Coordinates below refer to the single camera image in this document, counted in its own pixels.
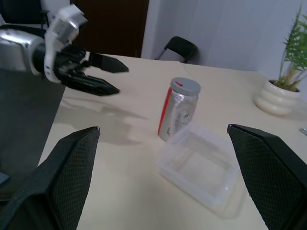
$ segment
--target gray lid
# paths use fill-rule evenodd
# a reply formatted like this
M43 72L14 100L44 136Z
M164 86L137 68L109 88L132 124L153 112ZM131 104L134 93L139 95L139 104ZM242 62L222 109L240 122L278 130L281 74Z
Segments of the gray lid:
M187 96L197 95L201 91L201 85L187 78L173 78L171 87L174 91Z

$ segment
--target ceramic pot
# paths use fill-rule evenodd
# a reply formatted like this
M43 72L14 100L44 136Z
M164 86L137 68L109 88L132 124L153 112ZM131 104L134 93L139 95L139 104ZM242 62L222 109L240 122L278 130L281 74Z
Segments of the ceramic pot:
M300 97L300 91L292 92L275 86L274 80L268 80L264 83L261 91L255 97L256 106L272 115L286 115L292 111Z

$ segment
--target door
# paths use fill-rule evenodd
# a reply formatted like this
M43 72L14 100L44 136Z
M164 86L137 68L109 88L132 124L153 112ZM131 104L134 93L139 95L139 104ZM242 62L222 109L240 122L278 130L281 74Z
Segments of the door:
M101 54L141 57L148 0L71 0L88 22L74 45Z

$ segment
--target metal can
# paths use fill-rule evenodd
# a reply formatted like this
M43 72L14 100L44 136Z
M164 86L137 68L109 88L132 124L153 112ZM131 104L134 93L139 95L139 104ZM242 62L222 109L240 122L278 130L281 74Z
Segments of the metal can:
M174 78L168 89L158 135L167 141L193 118L201 86L194 80Z

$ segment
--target transparent container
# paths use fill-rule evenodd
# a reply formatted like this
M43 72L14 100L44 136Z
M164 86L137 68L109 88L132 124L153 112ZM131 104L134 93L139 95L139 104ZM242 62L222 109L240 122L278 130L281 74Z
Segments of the transparent container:
M235 217L245 186L231 142L190 123L165 144L160 174L222 218Z

